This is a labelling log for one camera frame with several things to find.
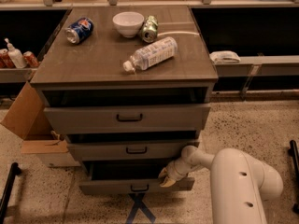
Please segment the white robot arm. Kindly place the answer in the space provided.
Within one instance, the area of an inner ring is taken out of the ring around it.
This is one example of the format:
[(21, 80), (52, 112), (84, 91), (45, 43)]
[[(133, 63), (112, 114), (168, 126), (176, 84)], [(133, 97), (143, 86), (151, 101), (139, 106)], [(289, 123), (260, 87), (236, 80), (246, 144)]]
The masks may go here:
[(283, 191), (276, 169), (235, 148), (211, 155), (186, 146), (158, 177), (161, 186), (168, 188), (201, 168), (210, 171), (213, 224), (267, 224), (263, 202), (276, 199)]

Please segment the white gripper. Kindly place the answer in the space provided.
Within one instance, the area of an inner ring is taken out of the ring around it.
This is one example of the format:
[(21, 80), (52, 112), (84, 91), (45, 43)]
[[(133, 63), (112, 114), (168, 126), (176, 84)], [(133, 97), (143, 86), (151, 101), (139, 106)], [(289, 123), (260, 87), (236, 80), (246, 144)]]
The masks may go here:
[(166, 168), (163, 168), (159, 173), (159, 178), (164, 178), (160, 184), (162, 188), (169, 188), (173, 186), (176, 181), (179, 181), (187, 176), (193, 170), (194, 166), (186, 162), (183, 158), (178, 158), (170, 161)]

